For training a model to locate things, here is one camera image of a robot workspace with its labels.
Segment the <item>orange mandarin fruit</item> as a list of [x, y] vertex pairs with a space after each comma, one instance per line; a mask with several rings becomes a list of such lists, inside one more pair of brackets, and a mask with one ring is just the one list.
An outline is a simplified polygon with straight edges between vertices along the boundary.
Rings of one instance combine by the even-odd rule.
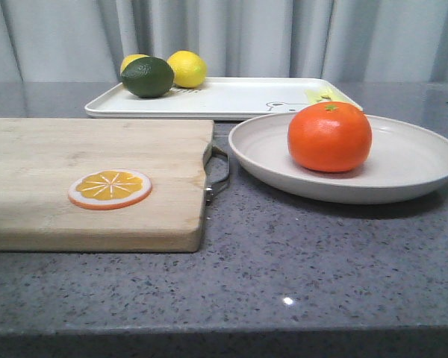
[[372, 141], [363, 110], [342, 101], [306, 107], [291, 119], [287, 130], [287, 147], [294, 162], [319, 172], [359, 167], [368, 158]]

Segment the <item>beige round plate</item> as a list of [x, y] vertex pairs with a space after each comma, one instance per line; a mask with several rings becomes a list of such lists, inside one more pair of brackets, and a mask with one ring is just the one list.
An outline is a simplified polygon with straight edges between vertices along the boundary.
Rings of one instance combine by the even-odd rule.
[[448, 139], [425, 128], [369, 116], [373, 144], [350, 172], [324, 173], [296, 164], [287, 149], [291, 113], [248, 119], [228, 142], [241, 166], [290, 194], [340, 204], [388, 204], [428, 194], [448, 182]]

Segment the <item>white bear-print tray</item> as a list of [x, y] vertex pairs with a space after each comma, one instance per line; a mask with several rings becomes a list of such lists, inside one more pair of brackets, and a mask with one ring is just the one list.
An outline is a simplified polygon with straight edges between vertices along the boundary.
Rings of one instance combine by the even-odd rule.
[[246, 120], [271, 113], [294, 113], [310, 106], [305, 90], [331, 87], [316, 78], [209, 77], [198, 88], [173, 87], [160, 98], [138, 98], [118, 84], [85, 105], [93, 118]]

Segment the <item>yellow lemon right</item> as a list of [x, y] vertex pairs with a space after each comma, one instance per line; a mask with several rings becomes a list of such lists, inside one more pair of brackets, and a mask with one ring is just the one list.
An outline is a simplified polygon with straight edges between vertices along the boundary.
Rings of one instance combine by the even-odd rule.
[[183, 88], [197, 88], [204, 83], [208, 67], [206, 62], [191, 51], [177, 51], [167, 59], [175, 73], [174, 84]]

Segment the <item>yellow lemon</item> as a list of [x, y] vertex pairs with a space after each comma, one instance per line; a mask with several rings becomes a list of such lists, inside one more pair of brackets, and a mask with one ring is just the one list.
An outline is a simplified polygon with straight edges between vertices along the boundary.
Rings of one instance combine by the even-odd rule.
[[167, 59], [175, 73], [174, 84], [183, 88], [197, 88], [204, 83], [208, 67], [206, 62], [191, 51], [177, 51]]
[[133, 61], [138, 60], [140, 58], [144, 58], [144, 57], [147, 57], [147, 55], [146, 54], [127, 55], [126, 57], [123, 58], [123, 60], [121, 62], [119, 73], [122, 73], [125, 70], [125, 68]]

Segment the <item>orange slice toy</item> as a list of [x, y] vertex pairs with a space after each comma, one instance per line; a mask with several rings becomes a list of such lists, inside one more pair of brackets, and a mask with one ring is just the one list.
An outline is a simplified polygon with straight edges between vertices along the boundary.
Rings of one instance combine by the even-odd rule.
[[87, 210], [115, 210], [134, 205], [152, 191], [150, 178], [131, 169], [108, 169], [77, 179], [68, 199]]

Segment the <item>yellow plastic knife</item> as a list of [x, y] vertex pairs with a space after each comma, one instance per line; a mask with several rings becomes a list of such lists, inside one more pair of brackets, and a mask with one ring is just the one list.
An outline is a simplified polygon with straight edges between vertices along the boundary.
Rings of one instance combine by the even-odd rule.
[[322, 95], [318, 91], [315, 91], [313, 89], [306, 89], [305, 95], [308, 99], [309, 104], [316, 104], [323, 101]]

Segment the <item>green lime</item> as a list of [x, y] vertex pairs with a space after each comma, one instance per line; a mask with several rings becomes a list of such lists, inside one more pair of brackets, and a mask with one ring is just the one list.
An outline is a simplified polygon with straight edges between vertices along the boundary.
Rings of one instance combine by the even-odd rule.
[[141, 57], [124, 68], [121, 80], [123, 86], [138, 98], [158, 98], [169, 92], [175, 73], [161, 58]]

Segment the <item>yellow plastic fork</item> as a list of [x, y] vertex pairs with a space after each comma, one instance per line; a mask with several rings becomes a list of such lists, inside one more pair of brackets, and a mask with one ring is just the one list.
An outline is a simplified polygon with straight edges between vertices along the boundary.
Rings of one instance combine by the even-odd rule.
[[349, 99], [338, 90], [335, 91], [331, 87], [323, 87], [318, 91], [318, 97], [322, 101], [339, 101], [348, 102]]

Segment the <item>yellow lemon left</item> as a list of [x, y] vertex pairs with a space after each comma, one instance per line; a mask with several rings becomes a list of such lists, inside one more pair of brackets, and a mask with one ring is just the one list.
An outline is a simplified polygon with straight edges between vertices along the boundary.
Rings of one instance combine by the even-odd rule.
[[140, 58], [144, 58], [144, 57], [147, 57], [147, 55], [146, 54], [127, 55], [126, 57], [123, 58], [123, 60], [121, 62], [119, 73], [122, 73], [125, 70], [125, 68], [133, 61], [138, 60]]

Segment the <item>wooden cutting board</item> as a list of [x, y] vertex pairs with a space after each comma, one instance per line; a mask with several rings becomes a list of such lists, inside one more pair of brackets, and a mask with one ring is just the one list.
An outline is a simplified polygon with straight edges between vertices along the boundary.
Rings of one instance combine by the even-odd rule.
[[0, 250], [194, 252], [210, 120], [0, 118]]

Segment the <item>grey curtain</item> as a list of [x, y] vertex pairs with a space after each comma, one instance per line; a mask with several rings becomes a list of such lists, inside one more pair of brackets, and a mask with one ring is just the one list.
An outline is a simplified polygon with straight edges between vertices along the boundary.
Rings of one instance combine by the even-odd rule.
[[0, 82], [111, 82], [178, 50], [212, 76], [448, 83], [448, 1], [0, 1]]

